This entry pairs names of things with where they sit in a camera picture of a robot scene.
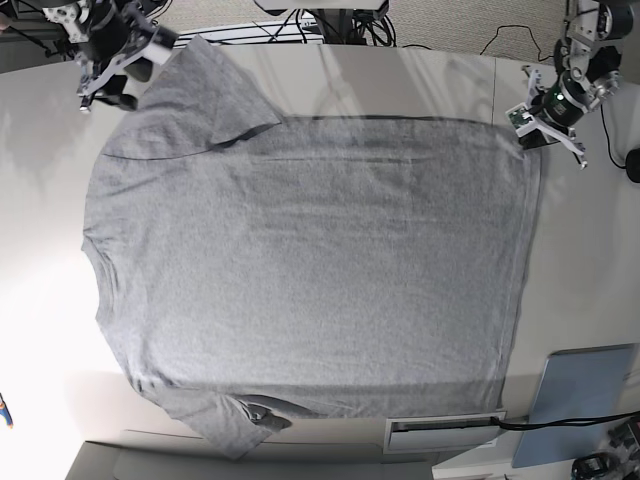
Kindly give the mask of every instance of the blue panel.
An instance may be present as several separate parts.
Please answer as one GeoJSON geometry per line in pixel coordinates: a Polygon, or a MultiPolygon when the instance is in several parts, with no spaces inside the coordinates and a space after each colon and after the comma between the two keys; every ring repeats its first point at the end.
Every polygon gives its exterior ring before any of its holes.
{"type": "MultiPolygon", "coordinates": [[[[567,350],[547,359],[529,423],[611,415],[624,385],[635,345],[567,350]]],[[[551,427],[525,432],[513,468],[571,460],[592,453],[607,426],[551,427]]]]}

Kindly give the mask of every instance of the white table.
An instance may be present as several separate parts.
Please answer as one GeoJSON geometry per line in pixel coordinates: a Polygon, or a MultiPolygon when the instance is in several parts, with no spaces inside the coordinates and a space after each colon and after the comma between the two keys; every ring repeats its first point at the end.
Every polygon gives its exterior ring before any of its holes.
{"type": "MultiPolygon", "coordinates": [[[[526,92],[521,64],[510,60],[423,49],[223,48],[291,115],[506,124],[504,111],[526,92]]],[[[555,75],[542,68],[550,84],[555,75]]],[[[0,75],[0,392],[16,423],[13,431],[0,428],[0,454],[3,463],[11,459],[12,479],[61,478],[83,440],[146,441],[123,436],[125,430],[193,435],[133,392],[93,320],[97,288],[80,252],[84,195],[93,161],[123,114],[96,105],[92,115],[81,115],[78,76],[72,64],[0,75]],[[36,462],[34,441],[42,447],[36,462]]],[[[607,106],[620,152],[640,145],[639,103],[640,87],[630,85],[607,106]]],[[[640,189],[609,164],[599,115],[583,119],[577,131],[589,168],[581,172],[561,146],[547,148],[543,163],[539,219],[503,393],[510,417],[528,411],[550,353],[640,342],[640,189]]],[[[639,400],[640,389],[630,388],[620,409],[637,408],[639,400]]],[[[380,444],[383,432],[383,420],[307,420],[269,442],[380,444]]],[[[467,452],[434,473],[501,474],[516,445],[517,435],[505,435],[496,448],[467,452]]],[[[263,455],[269,448],[275,447],[263,455]]],[[[545,476],[568,476],[566,465],[553,468],[545,476]]],[[[517,475],[541,473],[525,470],[517,475]]]]}

